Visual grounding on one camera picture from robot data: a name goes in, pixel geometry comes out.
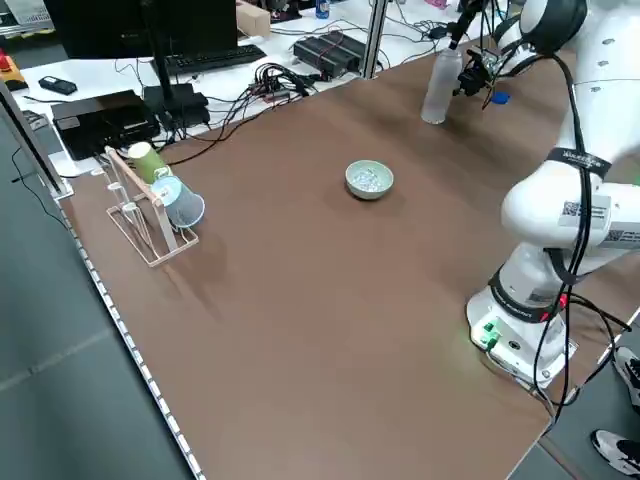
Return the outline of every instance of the plastic water bottle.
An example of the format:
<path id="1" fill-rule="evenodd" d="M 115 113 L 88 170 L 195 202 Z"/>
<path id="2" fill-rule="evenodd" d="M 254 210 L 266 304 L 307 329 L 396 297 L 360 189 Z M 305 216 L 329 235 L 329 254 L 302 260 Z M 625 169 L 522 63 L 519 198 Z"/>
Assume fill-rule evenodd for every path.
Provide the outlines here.
<path id="1" fill-rule="evenodd" d="M 462 72 L 462 54 L 458 50 L 443 50 L 433 65 L 427 95 L 422 104 L 422 119 L 434 125 L 444 122 L 453 98 L 453 91 L 460 86 L 458 76 Z"/>
<path id="2" fill-rule="evenodd" d="M 316 18 L 329 18 L 330 0 L 316 0 Z"/>

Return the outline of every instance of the cup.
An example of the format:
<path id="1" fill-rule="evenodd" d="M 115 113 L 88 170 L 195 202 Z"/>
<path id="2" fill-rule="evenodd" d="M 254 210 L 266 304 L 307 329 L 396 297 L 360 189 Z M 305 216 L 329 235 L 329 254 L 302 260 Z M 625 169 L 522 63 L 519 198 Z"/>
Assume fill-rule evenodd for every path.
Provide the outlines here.
<path id="1" fill-rule="evenodd" d="M 171 223 L 178 228 L 189 228 L 198 223 L 204 215 L 204 199 L 193 193 L 175 176 L 158 178 L 151 185 L 164 205 Z"/>
<path id="2" fill-rule="evenodd" d="M 148 184 L 155 180 L 155 171 L 166 168 L 164 160 L 147 142 L 138 142 L 127 152 L 136 166 L 138 176 Z"/>

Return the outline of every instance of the sneaker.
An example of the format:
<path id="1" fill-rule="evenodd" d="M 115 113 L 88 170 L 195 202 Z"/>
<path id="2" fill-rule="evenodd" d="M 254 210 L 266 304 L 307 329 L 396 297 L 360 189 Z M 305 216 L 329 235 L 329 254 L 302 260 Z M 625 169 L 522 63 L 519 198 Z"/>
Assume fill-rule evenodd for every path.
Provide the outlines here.
<path id="1" fill-rule="evenodd" d="M 633 442 L 604 430 L 591 434 L 591 443 L 613 468 L 640 479 L 640 442 Z"/>
<path id="2" fill-rule="evenodd" d="M 640 359 L 627 347 L 618 347 L 613 365 L 627 384 L 633 409 L 640 415 Z"/>

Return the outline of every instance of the bottle cap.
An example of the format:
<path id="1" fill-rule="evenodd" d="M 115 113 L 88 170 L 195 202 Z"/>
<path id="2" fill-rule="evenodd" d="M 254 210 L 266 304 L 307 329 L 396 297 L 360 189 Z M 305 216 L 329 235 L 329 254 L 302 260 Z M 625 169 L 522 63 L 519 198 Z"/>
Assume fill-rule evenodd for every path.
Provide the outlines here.
<path id="1" fill-rule="evenodd" d="M 491 101 L 498 105 L 506 105 L 509 102 L 511 95 L 506 92 L 495 92 L 493 97 L 491 97 Z"/>

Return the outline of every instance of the remote control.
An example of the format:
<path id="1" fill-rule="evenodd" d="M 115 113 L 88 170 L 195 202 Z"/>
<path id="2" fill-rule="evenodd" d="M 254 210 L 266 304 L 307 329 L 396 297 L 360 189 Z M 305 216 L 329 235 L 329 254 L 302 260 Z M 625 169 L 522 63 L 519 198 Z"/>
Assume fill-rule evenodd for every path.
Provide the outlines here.
<path id="1" fill-rule="evenodd" d="M 75 83 L 56 77 L 44 77 L 38 80 L 38 83 L 45 90 L 51 90 L 52 92 L 61 93 L 62 95 L 71 95 L 78 90 Z"/>

